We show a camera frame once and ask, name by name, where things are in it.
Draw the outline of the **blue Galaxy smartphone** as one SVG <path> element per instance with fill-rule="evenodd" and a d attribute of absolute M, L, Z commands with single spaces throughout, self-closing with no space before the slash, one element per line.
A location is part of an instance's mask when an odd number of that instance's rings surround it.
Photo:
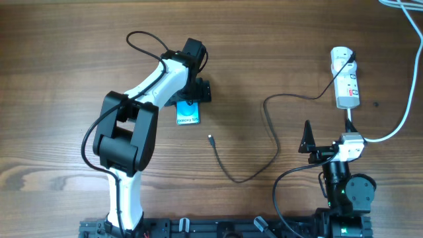
<path fill-rule="evenodd" d="M 176 104 L 176 123 L 179 126 L 199 124 L 200 111 L 197 102 L 188 104 L 187 102 L 177 102 Z"/>

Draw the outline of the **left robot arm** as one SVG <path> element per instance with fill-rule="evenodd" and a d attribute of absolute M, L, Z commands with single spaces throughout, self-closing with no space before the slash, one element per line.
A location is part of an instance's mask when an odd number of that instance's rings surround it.
<path fill-rule="evenodd" d="M 189 38 L 181 51 L 162 54 L 156 70 L 141 84 L 105 96 L 93 152 L 109 173 L 107 233 L 135 237 L 141 231 L 141 174 L 154 152 L 159 111 L 179 102 L 211 101 L 209 82 L 197 76 L 206 57 L 202 42 Z"/>

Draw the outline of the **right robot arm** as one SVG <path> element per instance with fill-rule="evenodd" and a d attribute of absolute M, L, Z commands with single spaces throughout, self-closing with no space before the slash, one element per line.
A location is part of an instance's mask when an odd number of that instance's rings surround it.
<path fill-rule="evenodd" d="M 352 174 L 349 163 L 361 157 L 367 142 L 346 121 L 346 131 L 328 146 L 317 146 L 310 121 L 305 121 L 303 137 L 298 149 L 309 155 L 308 163 L 322 167 L 319 180 L 328 202 L 313 214 L 313 237 L 373 237 L 371 203 L 375 198 L 376 182 L 362 174 Z"/>

